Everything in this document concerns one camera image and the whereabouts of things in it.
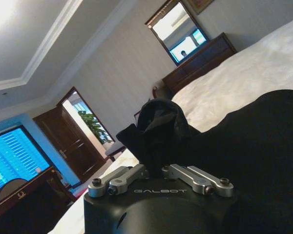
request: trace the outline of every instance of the silver metal link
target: silver metal link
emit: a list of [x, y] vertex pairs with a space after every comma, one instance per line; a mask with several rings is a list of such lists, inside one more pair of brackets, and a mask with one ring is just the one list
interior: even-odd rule
[[111, 172], [110, 174], [104, 176], [101, 179], [101, 183], [98, 185], [94, 185], [93, 183], [90, 183], [88, 185], [88, 191], [90, 197], [101, 197], [106, 193], [108, 183], [110, 180], [117, 178], [126, 172], [129, 171], [128, 167], [119, 167], [115, 171]]
[[109, 182], [107, 192], [110, 195], [118, 195], [127, 192], [128, 186], [136, 179], [147, 178], [148, 172], [144, 165], [138, 164], [131, 168], [125, 174], [118, 178], [114, 178]]
[[190, 170], [191, 172], [209, 180], [212, 183], [217, 195], [223, 196], [223, 197], [232, 197], [233, 196], [234, 186], [233, 186], [233, 184], [231, 184], [229, 182], [228, 179], [227, 179], [226, 183], [221, 183], [221, 179], [218, 179], [218, 178], [214, 177], [213, 175], [210, 175], [207, 172], [204, 172], [201, 169], [198, 169], [194, 166], [189, 166], [189, 167], [187, 167], [187, 169]]
[[171, 164], [162, 169], [167, 178], [181, 179], [192, 187], [193, 191], [199, 194], [208, 195], [212, 193], [212, 184], [209, 180], [202, 178], [178, 164]]

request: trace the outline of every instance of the white duvet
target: white duvet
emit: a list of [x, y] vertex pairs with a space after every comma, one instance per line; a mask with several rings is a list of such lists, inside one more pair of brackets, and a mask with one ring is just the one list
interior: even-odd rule
[[[181, 106], [189, 124], [204, 132], [217, 125], [227, 113], [278, 89], [293, 89], [293, 21], [193, 81], [173, 101]], [[119, 166], [137, 163], [126, 150], [105, 175]], [[67, 233], [84, 233], [83, 196], [50, 232]]]

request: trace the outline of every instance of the ceiling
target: ceiling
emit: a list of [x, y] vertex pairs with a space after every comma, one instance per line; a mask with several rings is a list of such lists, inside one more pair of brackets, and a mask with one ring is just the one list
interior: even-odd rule
[[0, 1], [13, 3], [12, 12], [0, 22], [3, 109], [43, 97], [128, 0]]

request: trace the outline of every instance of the crown molding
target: crown molding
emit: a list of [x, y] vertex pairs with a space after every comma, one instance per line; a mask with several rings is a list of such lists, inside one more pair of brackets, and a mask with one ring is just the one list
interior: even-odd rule
[[50, 99], [43, 96], [34, 100], [22, 102], [14, 106], [6, 107], [0, 110], [0, 121], [26, 113], [34, 108], [39, 108], [48, 104], [50, 101]]
[[96, 51], [100, 44], [108, 37], [117, 24], [132, 9], [137, 0], [121, 0], [114, 10], [108, 15], [99, 29], [88, 40], [86, 45], [80, 50], [72, 62], [62, 72], [61, 76], [55, 81], [47, 93], [40, 98], [23, 102], [0, 110], [0, 121], [29, 112], [30, 110], [52, 104], [57, 94], [72, 79], [82, 65]]
[[21, 85], [25, 85], [24, 80], [22, 77], [7, 79], [7, 80], [0, 80], [0, 90], [2, 89], [9, 89]]
[[26, 85], [83, 0], [68, 0], [37, 48], [21, 77], [1, 80], [0, 90]]
[[75, 74], [81, 69], [83, 64], [94, 54], [96, 49], [110, 35], [113, 29], [120, 23], [126, 14], [132, 9], [137, 0], [121, 0], [114, 10], [103, 21], [98, 30], [88, 40], [86, 45], [80, 50], [76, 57], [70, 62], [60, 77], [48, 90], [47, 96], [55, 98], [62, 87], [66, 85]]

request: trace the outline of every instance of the black fabric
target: black fabric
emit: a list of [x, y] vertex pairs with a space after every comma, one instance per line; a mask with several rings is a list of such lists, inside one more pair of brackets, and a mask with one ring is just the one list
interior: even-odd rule
[[293, 233], [293, 90], [264, 94], [204, 133], [188, 125], [177, 104], [154, 99], [142, 107], [138, 126], [117, 138], [152, 176], [178, 163], [229, 178], [240, 198], [224, 232]]

